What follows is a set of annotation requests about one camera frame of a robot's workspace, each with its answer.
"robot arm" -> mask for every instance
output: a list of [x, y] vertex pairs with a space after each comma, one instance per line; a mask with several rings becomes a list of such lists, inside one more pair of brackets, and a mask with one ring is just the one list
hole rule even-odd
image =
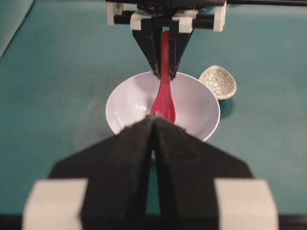
[[[217, 33], [225, 24], [226, 0], [106, 0], [107, 23], [130, 24], [132, 34], [145, 54], [154, 75], [160, 77], [160, 43], [163, 27], [169, 27], [169, 76], [174, 79], [181, 57], [196, 28]], [[137, 4], [126, 11], [124, 4]], [[213, 14], [198, 9], [215, 6]]]

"teal table surface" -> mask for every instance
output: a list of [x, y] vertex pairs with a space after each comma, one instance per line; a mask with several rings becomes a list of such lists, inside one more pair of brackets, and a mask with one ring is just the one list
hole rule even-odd
[[[179, 69], [233, 74], [209, 143], [266, 179], [280, 214], [307, 213], [306, 41], [307, 8], [229, 5], [224, 31], [195, 30]], [[148, 70], [130, 27], [106, 25], [104, 1], [37, 0], [0, 62], [0, 213], [21, 213], [56, 161], [111, 136], [108, 96]], [[153, 167], [148, 213], [157, 198]]]

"white lego piece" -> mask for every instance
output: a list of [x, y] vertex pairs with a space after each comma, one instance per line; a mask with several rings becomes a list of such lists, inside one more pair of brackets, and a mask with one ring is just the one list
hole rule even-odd
[[25, 204], [23, 230], [82, 230], [87, 179], [38, 180]]
[[141, 21], [142, 19], [152, 18], [156, 16], [155, 14], [150, 14], [144, 11], [137, 11], [131, 15], [130, 18], [130, 29], [131, 30], [141, 30]]
[[106, 21], [107, 25], [114, 25], [114, 16], [121, 15], [122, 12], [125, 10], [124, 3], [117, 3], [117, 2], [106, 2]]
[[197, 10], [181, 10], [173, 16], [172, 20], [179, 21], [179, 33], [191, 33], [193, 31], [193, 19], [196, 19], [197, 13]]
[[215, 179], [219, 230], [278, 230], [278, 213], [268, 183]]
[[223, 6], [216, 6], [214, 12], [214, 24], [213, 24], [213, 31], [220, 33], [223, 31], [223, 27], [225, 25], [225, 18], [226, 18], [226, 4]]

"red spoon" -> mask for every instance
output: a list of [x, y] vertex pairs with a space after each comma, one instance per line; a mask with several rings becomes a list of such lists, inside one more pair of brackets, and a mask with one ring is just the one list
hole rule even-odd
[[161, 80], [157, 97], [150, 114], [159, 114], [165, 120], [175, 122], [175, 107], [168, 75], [168, 31], [161, 35]]

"small dish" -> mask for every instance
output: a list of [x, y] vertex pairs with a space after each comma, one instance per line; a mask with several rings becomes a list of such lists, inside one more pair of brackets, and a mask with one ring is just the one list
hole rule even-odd
[[211, 89], [218, 100], [229, 99], [236, 93], [236, 81], [233, 76], [220, 66], [207, 68], [199, 80]]

